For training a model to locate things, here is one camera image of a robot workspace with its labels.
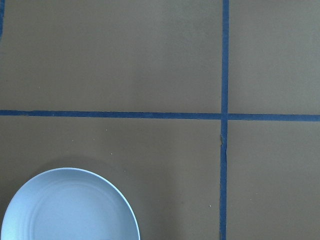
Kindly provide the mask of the light blue plate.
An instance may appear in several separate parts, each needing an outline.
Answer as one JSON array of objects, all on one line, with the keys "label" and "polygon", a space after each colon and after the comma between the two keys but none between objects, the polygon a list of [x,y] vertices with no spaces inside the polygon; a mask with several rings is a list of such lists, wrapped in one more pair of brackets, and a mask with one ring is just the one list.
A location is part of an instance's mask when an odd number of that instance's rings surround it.
[{"label": "light blue plate", "polygon": [[56,168],[28,180],[11,199],[3,240],[138,240],[135,214],[108,180],[79,168]]}]

